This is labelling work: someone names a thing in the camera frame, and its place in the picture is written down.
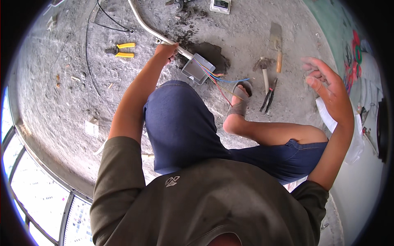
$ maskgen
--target hand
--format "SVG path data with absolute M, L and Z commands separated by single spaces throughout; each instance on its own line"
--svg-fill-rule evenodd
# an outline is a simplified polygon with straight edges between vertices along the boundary
M 159 44 L 156 47 L 156 50 L 154 52 L 155 55 L 162 55 L 167 59 L 166 65 L 171 63 L 175 59 L 175 55 L 178 53 L 177 48 L 179 44 L 175 43 L 173 45 L 168 45 L 168 44 Z
M 320 59 L 306 56 L 301 57 L 301 61 L 304 62 L 302 69 L 313 70 L 305 78 L 305 82 L 323 99 L 330 116 L 338 125 L 354 127 L 353 108 L 342 78 Z

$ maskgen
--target blue wire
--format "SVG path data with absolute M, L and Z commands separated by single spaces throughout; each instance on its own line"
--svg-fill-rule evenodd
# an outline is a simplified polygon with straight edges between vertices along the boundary
M 220 78 L 218 78 L 218 77 L 215 77 L 211 71 L 205 69 L 204 67 L 202 67 L 202 66 L 200 66 L 200 67 L 201 67 L 204 71 L 206 71 L 207 73 L 211 74 L 216 80 L 223 81 L 223 82 L 227 82 L 227 83 L 238 83 L 238 82 L 241 82 L 241 81 L 245 81 L 245 80 L 249 80 L 249 79 L 250 79 L 250 78 L 247 78 L 247 79 L 236 80 L 236 81 L 223 80 L 223 79 L 220 79 Z

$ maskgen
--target white bag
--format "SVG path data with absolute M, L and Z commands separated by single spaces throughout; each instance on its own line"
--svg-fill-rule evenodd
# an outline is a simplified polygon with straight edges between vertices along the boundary
M 337 122 L 330 116 L 327 109 L 325 108 L 323 99 L 321 97 L 316 99 L 316 105 L 319 109 L 320 117 L 322 118 L 324 124 L 327 126 L 328 130 L 332 133 L 337 125 Z M 362 138 L 362 125 L 361 117 L 354 111 L 354 133 L 351 140 L 350 147 L 346 153 L 344 162 L 347 164 L 353 164 L 358 159 L 360 159 L 361 153 L 364 151 L 364 140 Z

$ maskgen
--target dusty floor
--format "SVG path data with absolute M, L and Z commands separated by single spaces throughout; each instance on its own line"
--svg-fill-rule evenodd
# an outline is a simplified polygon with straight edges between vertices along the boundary
M 201 42 L 221 47 L 222 55 L 230 61 L 227 80 L 251 78 L 254 94 L 247 120 L 293 122 L 323 128 L 315 106 L 316 94 L 304 83 L 299 58 L 315 56 L 333 68 L 335 63 L 325 36 L 302 1 L 233 1 L 230 15 L 224 15 L 209 11 L 208 0 L 198 0 L 188 3 L 191 14 L 185 20 L 175 19 L 175 7 L 164 3 L 136 1 L 145 22 L 167 38 L 179 41 L 183 48 Z M 101 154 L 93 155 L 93 152 L 107 139 L 124 91 L 156 47 L 156 37 L 139 26 L 126 0 L 104 0 L 101 5 L 110 16 L 135 32 L 124 33 L 95 24 L 87 27 L 90 16 L 90 22 L 120 28 L 99 10 L 95 0 L 67 0 L 38 17 L 22 45 L 17 74 L 19 108 L 27 134 L 60 165 L 90 183 L 97 179 L 101 159 Z M 46 23 L 52 15 L 57 15 L 57 23 L 53 31 L 48 31 Z M 282 26 L 283 63 L 280 74 L 276 74 L 274 66 L 268 69 L 269 80 L 278 77 L 278 85 L 270 114 L 264 115 L 259 112 L 265 96 L 263 75 L 260 70 L 253 72 L 252 68 L 260 56 L 275 58 L 276 52 L 268 48 L 271 21 Z M 104 53 L 106 48 L 130 42 L 137 45 L 126 52 L 135 53 L 135 58 Z M 163 69 L 158 84 L 172 79 L 188 82 L 214 114 L 217 134 L 226 148 L 255 146 L 251 140 L 223 131 L 227 102 L 212 82 L 197 85 L 182 75 L 180 69 L 185 63 L 185 58 L 178 55 L 176 61 Z M 72 80 L 71 76 L 81 81 Z M 228 83 L 221 85 L 227 89 L 233 87 Z M 99 120 L 98 138 L 85 133 L 84 122 L 93 117 Z M 146 135 L 143 135 L 141 148 L 142 154 L 153 155 Z M 158 176 L 153 171 L 153 159 L 143 159 L 143 169 L 147 183 Z M 327 205 L 330 206 L 327 211 L 333 213 L 330 220 L 337 223 L 335 204 Z M 338 230 L 340 226 L 334 226 L 327 237 L 333 237 Z M 340 244 L 338 236 L 333 238 L 333 245 Z

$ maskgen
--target leg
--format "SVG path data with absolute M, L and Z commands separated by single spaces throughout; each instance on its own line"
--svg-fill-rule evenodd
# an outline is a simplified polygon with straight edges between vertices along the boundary
M 233 97 L 232 103 L 239 99 Z M 260 146 L 230 150 L 233 160 L 246 162 L 268 172 L 281 184 L 307 176 L 317 165 L 327 137 L 313 126 L 292 123 L 249 122 L 231 114 L 223 124 L 226 132 L 256 141 Z
M 216 135 L 213 114 L 187 83 L 168 81 L 144 106 L 154 170 L 168 174 L 209 158 L 230 159 Z

